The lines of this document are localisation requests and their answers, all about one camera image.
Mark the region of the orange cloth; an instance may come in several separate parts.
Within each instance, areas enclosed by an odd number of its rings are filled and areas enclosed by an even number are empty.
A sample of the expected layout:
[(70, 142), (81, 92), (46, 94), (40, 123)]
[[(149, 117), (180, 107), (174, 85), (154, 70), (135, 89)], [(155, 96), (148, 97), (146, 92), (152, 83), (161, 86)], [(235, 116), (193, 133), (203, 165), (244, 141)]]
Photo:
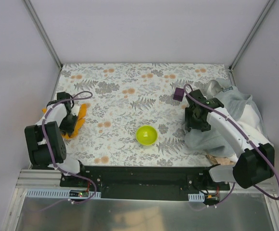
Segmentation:
[[(41, 126), (42, 121), (45, 120), (45, 124), (49, 122), (56, 122), (56, 118), (58, 117), (57, 114), (55, 113), (55, 106), (54, 104), (51, 104), (47, 106), (46, 110), (43, 111), (44, 115), (43, 117), (36, 123), (36, 125)], [(81, 106), (75, 106), (75, 108), (72, 109), (72, 113), (77, 116), (77, 122), (75, 126), (75, 131), (73, 132), (72, 135), (62, 135), (63, 138), (65, 139), (72, 139), (75, 138), (78, 135), (78, 132), (80, 128), (84, 125), (85, 123), (85, 116), (87, 113), (87, 106), (85, 104), (82, 104)]]

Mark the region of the grey sweatshirt cloth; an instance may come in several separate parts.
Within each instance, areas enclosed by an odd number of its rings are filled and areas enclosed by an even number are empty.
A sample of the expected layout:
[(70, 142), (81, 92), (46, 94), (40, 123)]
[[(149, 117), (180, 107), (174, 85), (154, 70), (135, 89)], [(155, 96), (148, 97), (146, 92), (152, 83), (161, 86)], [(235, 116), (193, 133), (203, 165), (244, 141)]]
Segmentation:
[[(248, 104), (255, 110), (252, 95), (241, 93), (237, 87), (224, 80), (209, 81), (205, 86), (204, 95), (208, 99), (219, 99), (235, 120), (242, 116), (245, 105)], [(232, 147), (215, 128), (205, 132), (192, 129), (185, 135), (185, 144), (192, 151), (206, 150), (209, 155), (214, 157), (229, 159), (234, 154)]]

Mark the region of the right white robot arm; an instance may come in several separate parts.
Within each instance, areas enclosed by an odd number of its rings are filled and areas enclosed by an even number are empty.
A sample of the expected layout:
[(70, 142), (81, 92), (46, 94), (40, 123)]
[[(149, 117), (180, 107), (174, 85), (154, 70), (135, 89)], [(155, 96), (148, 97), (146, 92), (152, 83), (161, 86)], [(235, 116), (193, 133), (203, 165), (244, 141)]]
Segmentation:
[(207, 99), (200, 90), (186, 95), (185, 143), (192, 150), (206, 150), (231, 159), (231, 165), (215, 165), (207, 174), (213, 182), (234, 182), (247, 189), (275, 175), (275, 150), (260, 129), (253, 106), (239, 95)]

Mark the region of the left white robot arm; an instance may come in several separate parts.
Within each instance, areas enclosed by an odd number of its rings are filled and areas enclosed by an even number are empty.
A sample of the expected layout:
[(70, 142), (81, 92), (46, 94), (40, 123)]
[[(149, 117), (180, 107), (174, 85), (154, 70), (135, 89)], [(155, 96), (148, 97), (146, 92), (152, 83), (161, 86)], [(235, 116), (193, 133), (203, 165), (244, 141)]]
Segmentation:
[(57, 93), (55, 101), (47, 104), (41, 120), (25, 128), (25, 139), (31, 164), (36, 167), (59, 168), (63, 174), (80, 173), (80, 162), (67, 156), (63, 135), (71, 136), (78, 114), (73, 114), (74, 102), (67, 92)]

